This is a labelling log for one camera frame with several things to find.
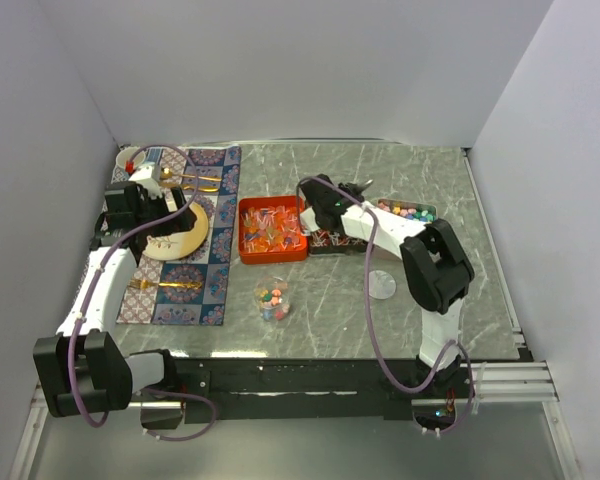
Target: cable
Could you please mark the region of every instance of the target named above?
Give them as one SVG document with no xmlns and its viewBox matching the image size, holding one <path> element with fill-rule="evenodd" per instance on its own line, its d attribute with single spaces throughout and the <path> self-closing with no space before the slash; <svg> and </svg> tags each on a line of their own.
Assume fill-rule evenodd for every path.
<svg viewBox="0 0 600 480">
<path fill-rule="evenodd" d="M 144 388 L 142 391 L 146 392 L 146 393 L 151 393 L 153 395 L 165 395 L 167 397 L 183 398 L 183 399 L 188 399 L 188 400 L 197 400 L 198 402 L 206 403 L 209 406 L 209 408 L 211 409 L 211 420 L 209 420 L 209 423 L 207 423 L 200 431 L 193 433 L 191 435 L 187 435 L 186 437 L 167 437 L 164 435 L 159 435 L 157 432 L 154 432 L 153 430 L 147 430 L 146 433 L 148 435 L 151 435 L 152 437 L 156 438 L 157 440 L 164 440 L 165 442 L 186 442 L 188 440 L 193 440 L 194 438 L 201 437 L 202 435 L 207 433 L 211 429 L 213 424 L 216 422 L 216 419 L 218 418 L 218 408 L 215 406 L 215 404 L 211 400 L 209 400 L 206 397 L 201 397 L 200 395 L 194 395 L 192 393 L 163 392 L 162 390 L 155 390 L 153 388 Z"/>
<path fill-rule="evenodd" d="M 111 256 L 115 253 L 115 251 L 118 248 L 120 248 L 120 246 L 124 242 L 126 242 L 129 238 L 133 237 L 134 235 L 142 232 L 143 230 L 146 230 L 148 228 L 152 228 L 152 227 L 155 227 L 162 223 L 173 220 L 177 216 L 186 212 L 189 209 L 189 207 L 191 206 L 191 204 L 193 203 L 193 201 L 195 199 L 195 194 L 198 192 L 198 184 L 200 182 L 200 178 L 197 176 L 198 168 L 197 168 L 196 164 L 189 158 L 189 156 L 178 147 L 174 147 L 171 145 L 161 145 L 161 144 L 146 145 L 146 146 L 136 150 L 136 152 L 131 156 L 129 161 L 133 163 L 133 160 L 140 153 L 144 152 L 145 150 L 149 150 L 150 148 L 168 148 L 170 150 L 175 151 L 179 155 L 181 155 L 185 159 L 185 161 L 187 161 L 193 167 L 194 174 L 196 175 L 195 185 L 194 185 L 194 189 L 193 189 L 193 194 L 191 195 L 189 200 L 180 209 L 176 210 L 173 213 L 170 213 L 166 217 L 162 217 L 157 220 L 153 220 L 151 222 L 142 224 L 142 225 L 134 228 L 133 230 L 130 230 L 129 232 L 125 233 L 124 235 L 122 235 L 104 254 L 104 256 L 102 257 L 102 261 L 100 262 L 99 268 L 95 271 L 93 278 L 91 279 L 91 283 L 89 283 L 89 287 L 87 288 L 87 292 L 85 293 L 84 299 L 82 301 L 82 305 L 80 306 L 80 311 L 78 313 L 78 317 L 76 318 L 76 322 L 73 327 L 73 331 L 71 332 L 71 338 L 69 339 L 69 352 L 68 352 L 68 362 L 67 363 L 68 363 L 68 369 L 69 369 L 69 384 L 71 385 L 71 395 L 73 395 L 73 399 L 76 402 L 76 406 L 78 407 L 78 411 L 80 412 L 80 415 L 82 416 L 82 418 L 84 418 L 85 421 L 94 428 L 99 428 L 105 424 L 105 422 L 107 421 L 109 412 L 105 412 L 102 415 L 102 418 L 100 418 L 100 420 L 94 420 L 91 417 L 91 415 L 89 415 L 87 407 L 85 406 L 84 401 L 82 400 L 82 397 L 80 396 L 80 390 L 78 388 L 78 379 L 76 378 L 76 370 L 75 370 L 75 352 L 76 352 L 76 342 L 77 342 L 78 336 L 80 334 L 80 328 L 82 327 L 82 324 L 86 321 L 85 316 L 87 314 L 87 310 L 89 308 L 89 304 L 91 303 L 93 294 L 96 290 L 96 286 L 98 285 L 98 281 L 100 280 L 100 277 L 102 276 L 102 272 L 104 272 L 107 262 L 109 261 Z M 172 393 L 172 392 L 162 392 L 162 391 L 153 390 L 153 389 L 146 389 L 146 390 L 150 391 L 152 393 L 160 394 L 160 395 L 166 395 L 166 396 L 178 397 L 178 398 L 190 398 L 192 400 L 198 400 L 198 401 L 204 402 L 207 405 L 209 405 L 211 408 L 211 411 L 212 411 L 211 421 L 209 422 L 209 424 L 206 425 L 202 430 L 200 430 L 198 433 L 196 433 L 194 435 L 190 435 L 189 437 L 182 437 L 182 438 L 172 438 L 172 437 L 160 436 L 155 432 L 148 432 L 150 435 L 155 436 L 156 438 L 159 438 L 161 440 L 166 440 L 166 441 L 184 441 L 184 440 L 189 440 L 191 438 L 197 438 L 200 435 L 202 435 L 203 433 L 207 432 L 216 420 L 216 417 L 217 417 L 216 406 L 213 404 L 213 402 L 211 402 L 210 400 L 208 400 L 204 397 L 200 397 L 198 395 L 193 395 L 193 394 L 181 394 L 181 393 L 176 394 L 176 393 Z"/>
<path fill-rule="evenodd" d="M 380 351 L 380 345 L 378 344 L 378 339 L 376 337 L 376 332 L 375 332 L 375 329 L 373 328 L 373 319 L 371 318 L 371 295 L 369 294 L 369 273 L 371 270 L 371 254 L 373 252 L 373 241 L 376 237 L 376 232 L 378 231 L 378 225 L 379 225 L 378 217 L 376 216 L 375 213 L 373 213 L 372 210 L 366 209 L 364 207 L 364 205 L 362 204 L 362 202 L 360 202 L 353 196 L 349 195 L 347 192 L 343 191 L 342 189 L 336 187 L 332 183 L 327 182 L 326 180 L 323 180 L 318 177 L 305 177 L 302 180 L 300 180 L 298 182 L 298 184 L 296 185 L 296 197 L 300 196 L 300 186 L 303 183 L 308 182 L 309 180 L 316 181 L 326 187 L 331 188 L 332 190 L 339 193 L 340 195 L 342 195 L 344 198 L 346 198 L 350 202 L 353 202 L 354 205 L 357 205 L 357 206 L 365 209 L 366 213 L 368 213 L 373 220 L 373 227 L 371 228 L 371 235 L 369 236 L 369 242 L 367 243 L 367 250 L 365 253 L 365 257 L 364 257 L 364 290 L 363 290 L 364 311 L 365 311 L 365 317 L 367 320 L 367 328 L 369 330 L 369 337 L 371 339 L 371 345 L 373 346 L 373 351 L 376 355 L 376 358 L 378 359 L 378 364 L 380 365 L 382 372 L 385 374 L 385 376 L 387 377 L 389 382 L 391 382 L 391 384 L 396 389 L 398 389 L 399 391 L 401 391 L 403 393 L 408 393 L 408 394 L 420 393 L 424 389 L 426 389 L 429 386 L 429 384 L 432 382 L 433 377 L 435 376 L 436 371 L 438 370 L 438 366 L 440 365 L 440 362 L 442 362 L 442 359 L 444 358 L 444 355 L 447 352 L 447 350 L 449 350 L 451 347 L 453 347 L 455 345 L 458 347 L 458 349 L 462 353 L 465 361 L 467 362 L 467 373 L 469 375 L 469 399 L 467 401 L 467 405 L 465 406 L 465 409 L 462 411 L 462 414 L 460 415 L 460 418 L 458 420 L 456 420 L 456 422 L 451 427 L 445 429 L 444 431 L 447 432 L 449 430 L 452 430 L 455 425 L 457 425 L 459 422 L 463 421 L 465 419 L 465 417 L 467 416 L 469 408 L 471 407 L 471 403 L 473 402 L 473 396 L 475 394 L 475 390 L 474 390 L 474 386 L 473 386 L 473 372 L 471 370 L 471 360 L 469 359 L 469 354 L 467 353 L 465 348 L 462 345 L 460 345 L 459 342 L 456 342 L 455 340 L 449 340 L 444 345 L 444 347 L 442 347 L 442 350 L 440 351 L 438 358 L 436 358 L 435 363 L 433 364 L 433 366 L 431 367 L 431 370 L 429 371 L 429 375 L 427 375 L 427 378 L 425 378 L 425 380 L 420 385 L 418 385 L 417 387 L 407 387 L 406 385 L 403 385 L 402 383 L 400 383 L 400 381 L 395 377 L 395 375 L 393 375 L 393 373 L 387 366 L 387 362 L 385 361 L 384 357 L 382 356 L 382 352 Z M 298 212 L 298 223 L 300 224 L 300 226 L 301 226 L 300 228 L 302 230 L 302 224 L 300 223 L 300 212 Z"/>
</svg>

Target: clear plastic cup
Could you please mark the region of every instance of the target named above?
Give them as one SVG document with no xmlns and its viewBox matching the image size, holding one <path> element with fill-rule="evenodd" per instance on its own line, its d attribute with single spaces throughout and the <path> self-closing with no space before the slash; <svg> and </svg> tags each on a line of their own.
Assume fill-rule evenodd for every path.
<svg viewBox="0 0 600 480">
<path fill-rule="evenodd" d="M 291 311 L 289 284 L 281 278 L 262 278 L 256 285 L 254 297 L 262 318 L 267 322 L 279 322 Z"/>
</svg>

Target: orange tray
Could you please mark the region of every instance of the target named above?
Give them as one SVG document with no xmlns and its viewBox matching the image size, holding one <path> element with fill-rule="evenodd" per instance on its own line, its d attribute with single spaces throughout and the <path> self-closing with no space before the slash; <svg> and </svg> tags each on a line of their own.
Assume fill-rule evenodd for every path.
<svg viewBox="0 0 600 480">
<path fill-rule="evenodd" d="M 261 208 L 276 208 L 279 206 L 295 207 L 295 195 L 283 195 L 280 197 L 253 197 L 243 198 L 238 203 L 238 252 L 242 263 L 247 265 L 257 265 L 262 263 L 283 263 L 283 262 L 301 262 L 307 258 L 309 245 L 307 237 L 300 235 L 300 246 L 290 248 L 282 252 L 247 252 L 243 249 L 242 239 L 245 236 L 245 226 L 243 224 L 242 213 L 250 208 L 257 210 Z M 300 199 L 300 210 L 304 209 L 304 202 Z"/>
</svg>

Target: white backdrop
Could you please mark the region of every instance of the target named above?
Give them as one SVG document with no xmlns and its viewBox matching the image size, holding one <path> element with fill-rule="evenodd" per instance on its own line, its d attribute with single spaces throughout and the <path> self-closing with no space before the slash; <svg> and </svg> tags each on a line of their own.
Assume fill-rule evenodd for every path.
<svg viewBox="0 0 600 480">
<path fill-rule="evenodd" d="M 75 293 L 114 143 L 40 6 L 0 0 L 0 479 Z"/>
<path fill-rule="evenodd" d="M 40 0 L 119 143 L 470 146 L 551 0 Z"/>
<path fill-rule="evenodd" d="M 531 348 L 600 480 L 600 0 L 556 0 L 471 165 Z"/>
</svg>

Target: gold utensil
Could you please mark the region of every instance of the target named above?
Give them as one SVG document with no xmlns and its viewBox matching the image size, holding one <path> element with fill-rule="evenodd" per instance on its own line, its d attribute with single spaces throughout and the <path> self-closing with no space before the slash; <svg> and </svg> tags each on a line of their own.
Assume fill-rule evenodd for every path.
<svg viewBox="0 0 600 480">
<path fill-rule="evenodd" d="M 195 190 L 195 185 L 180 185 L 179 183 L 160 182 L 163 188 L 181 187 L 183 190 Z M 213 193 L 220 190 L 220 187 L 198 187 L 199 192 Z"/>
<path fill-rule="evenodd" d="M 174 287 L 174 288 L 202 288 L 202 282 L 150 282 L 146 278 L 140 280 L 139 278 L 132 278 L 129 282 L 131 288 L 137 288 L 139 290 L 146 290 L 149 287 Z"/>
<path fill-rule="evenodd" d="M 183 178 L 196 178 L 196 175 L 188 175 L 186 173 L 173 173 L 169 168 L 163 168 L 160 173 L 160 180 L 168 180 L 172 177 L 183 177 Z M 200 180 L 209 180 L 210 182 L 221 182 L 220 177 L 203 177 L 202 175 L 197 176 Z"/>
</svg>

